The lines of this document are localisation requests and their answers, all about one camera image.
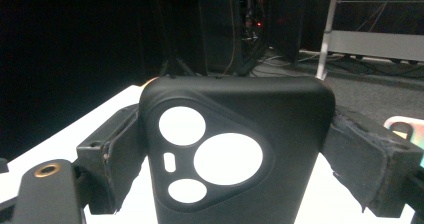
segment white surface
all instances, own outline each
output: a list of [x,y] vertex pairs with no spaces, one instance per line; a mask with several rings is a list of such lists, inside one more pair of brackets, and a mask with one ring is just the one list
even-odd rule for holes
[[[14,197],[20,178],[28,169],[51,159],[76,159],[76,146],[97,127],[122,107],[135,104],[142,89],[131,86],[77,122],[42,142],[9,164],[10,173],[0,174],[0,202]],[[156,224],[156,212],[150,179],[148,160],[143,163],[140,175],[134,180],[120,212],[115,215],[92,216],[85,209],[88,224],[143,223]],[[306,223],[378,223],[407,224],[413,211],[407,207],[401,219],[376,218],[371,212],[361,213],[360,205],[332,176],[332,171],[320,155],[299,210],[296,224]]]

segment table leg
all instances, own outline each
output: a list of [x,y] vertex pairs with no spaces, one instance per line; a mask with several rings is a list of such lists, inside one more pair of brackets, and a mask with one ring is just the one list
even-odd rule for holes
[[321,80],[324,80],[326,76],[325,61],[327,59],[328,45],[330,44],[331,31],[333,28],[333,19],[334,19],[334,13],[336,11],[336,5],[337,5],[337,0],[331,0],[330,6],[328,8],[327,24],[325,26],[324,37],[322,39],[321,52],[319,56],[318,70],[316,75],[316,77]]

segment white table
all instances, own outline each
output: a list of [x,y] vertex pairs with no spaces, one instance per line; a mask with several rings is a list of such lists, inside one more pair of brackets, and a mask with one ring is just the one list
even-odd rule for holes
[[334,31],[333,19],[338,0],[331,0],[321,44],[316,77],[324,80],[328,51],[424,61],[424,36]]
[[[104,121],[119,109],[138,103],[141,87],[130,86],[92,112],[56,135],[40,143],[30,151],[9,163],[9,173],[0,174],[0,202],[15,197],[21,176],[31,167],[51,159],[74,161],[76,147]],[[140,175],[134,180],[120,212],[115,215],[93,216],[85,209],[88,224],[144,223],[156,224],[156,212],[148,161],[144,162]],[[296,224],[305,223],[410,223],[413,210],[406,207],[400,219],[376,218],[370,211],[361,213],[361,206],[349,191],[332,176],[332,170],[320,155],[308,184]]]

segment white panel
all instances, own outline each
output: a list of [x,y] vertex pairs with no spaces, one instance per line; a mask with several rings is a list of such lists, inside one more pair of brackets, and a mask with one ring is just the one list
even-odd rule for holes
[[332,31],[329,51],[424,61],[424,36]]

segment cable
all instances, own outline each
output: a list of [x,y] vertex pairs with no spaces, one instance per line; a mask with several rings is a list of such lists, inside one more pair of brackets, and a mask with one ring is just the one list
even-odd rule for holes
[[418,70],[424,69],[424,66],[420,66],[420,67],[416,67],[416,68],[413,68],[413,69],[410,69],[410,70],[407,70],[407,71],[404,71],[404,72],[389,73],[389,72],[382,71],[382,70],[380,70],[380,69],[378,69],[378,68],[375,68],[375,67],[370,67],[370,66],[368,65],[368,64],[370,64],[370,63],[367,63],[367,62],[364,62],[364,61],[360,61],[360,60],[356,60],[356,61],[357,61],[357,63],[359,63],[360,65],[362,65],[362,66],[366,66],[367,68],[369,68],[369,69],[371,69],[371,70],[373,70],[373,71],[375,71],[375,72],[379,72],[379,73],[382,73],[382,74],[384,74],[384,75],[386,75],[386,76],[392,76],[392,77],[422,78],[422,77],[420,77],[420,76],[418,76],[418,77],[405,76],[405,74],[408,74],[408,73],[411,73],[411,72],[414,72],[414,71],[418,71]]
[[258,77],[258,75],[256,75],[255,73],[253,73],[253,71],[250,71],[249,73],[252,74],[254,77]]
[[424,78],[424,75],[422,75],[422,76],[414,76],[414,77],[407,77],[407,78],[412,78],[412,79],[421,79],[421,78]]
[[290,63],[284,63],[284,64],[275,64],[275,63],[271,63],[271,62],[262,62],[265,65],[269,65],[269,66],[275,66],[275,67],[282,67],[282,66],[289,66],[291,65]]
[[371,31],[372,31],[372,29],[374,29],[375,24],[377,24],[378,20],[379,20],[379,19],[380,19],[380,17],[381,17],[381,14],[383,14],[384,9],[386,9],[386,6],[387,6],[388,1],[389,1],[389,0],[386,0],[386,2],[383,4],[384,6],[383,6],[383,8],[381,9],[381,12],[378,14],[377,18],[375,18],[374,23],[372,24],[372,26],[371,26],[371,28],[370,28],[370,30],[369,30],[368,32],[371,32]]
[[166,70],[168,69],[168,59],[162,62],[162,66],[160,68],[159,76],[164,76],[166,74]]
[[261,0],[256,0],[256,2],[257,2],[257,3],[259,4],[259,6],[261,7],[262,14],[265,14],[264,6],[262,5]]
[[276,75],[276,76],[293,77],[292,75],[289,75],[289,74],[282,74],[282,73],[276,73],[276,72],[264,72],[264,71],[258,71],[258,70],[256,70],[256,69],[253,69],[251,72],[252,72],[252,74],[253,74],[253,75],[256,75],[256,74],[254,74],[253,72],[259,72],[259,73],[262,73],[262,74],[268,74],[268,75]]
[[225,74],[227,74],[227,71],[233,65],[234,56],[236,54],[236,27],[235,27],[235,23],[234,23],[233,0],[230,0],[230,12],[231,12],[231,24],[232,24],[232,27],[233,27],[233,53],[231,54],[230,64],[228,64],[228,66],[225,69],[224,73],[222,73],[223,76],[225,76]]
[[328,63],[328,65],[329,66],[335,66],[335,67],[337,67],[339,69],[342,69],[344,71],[347,71],[347,72],[352,73],[352,74],[355,74],[355,75],[370,75],[370,74],[372,74],[372,73],[369,72],[370,71],[370,68],[367,67],[367,66],[364,66],[366,68],[365,71],[363,71],[363,72],[361,72],[361,71],[355,72],[355,71],[353,71],[352,69],[350,69],[348,67],[344,67],[344,66],[338,65],[336,63]]
[[176,61],[180,65],[180,67],[190,76],[196,76],[196,74],[187,66],[187,64],[183,61],[183,59],[177,57]]
[[318,54],[315,54],[313,56],[307,57],[307,58],[300,59],[297,62],[303,62],[303,61],[306,61],[306,60],[314,59],[317,56],[319,56],[319,53]]
[[327,58],[327,61],[328,62],[335,62],[335,61],[341,60],[343,58],[346,58],[346,56],[334,57],[334,58],[330,58],[330,59]]
[[[201,27],[205,25],[205,20],[203,19],[203,15],[199,15],[199,21],[200,21]],[[202,46],[203,46],[203,48],[205,48],[205,46],[206,46],[205,38],[202,38]],[[203,55],[203,59],[204,59],[203,63],[205,65],[205,70],[206,70],[206,76],[208,76],[208,73],[209,73],[208,66],[209,66],[209,64],[208,64],[208,58],[206,57],[206,54]]]
[[378,16],[377,16],[377,18],[374,20],[374,23],[372,24],[372,26],[371,26],[371,28],[368,30],[368,32],[371,32],[372,31],[372,29],[374,28],[374,26],[375,26],[375,24],[377,23],[377,21],[380,19],[380,16],[381,16],[381,14],[383,13],[383,11],[384,11],[384,9],[386,8],[386,6],[387,6],[387,3],[389,2],[390,0],[386,0],[383,4],[381,4],[378,8],[377,8],[377,10],[375,10],[375,12],[367,19],[367,20],[365,20],[355,31],[359,31],[359,30],[361,30],[362,29],[362,27],[365,25],[365,24],[367,24],[368,23],[368,21],[369,20],[371,20],[375,15],[377,15],[378,14]]
[[[260,0],[256,0],[256,2],[258,1],[259,1],[258,4],[261,5],[262,16],[263,18],[265,18],[265,11],[263,9],[263,5],[260,2]],[[263,39],[264,39],[263,30],[259,29],[258,37],[254,41],[253,47],[251,47],[251,49],[249,50],[248,56],[246,58],[243,58],[243,62],[245,63],[244,66],[248,66],[249,69],[250,69],[250,65],[254,65],[256,63],[258,55],[261,54],[266,49],[266,43],[264,42]]]
[[283,56],[273,56],[273,57],[268,57],[268,58],[265,58],[265,59],[263,59],[263,60],[261,60],[261,61],[270,61],[270,60],[274,60],[274,59],[277,59],[277,58],[283,58]]

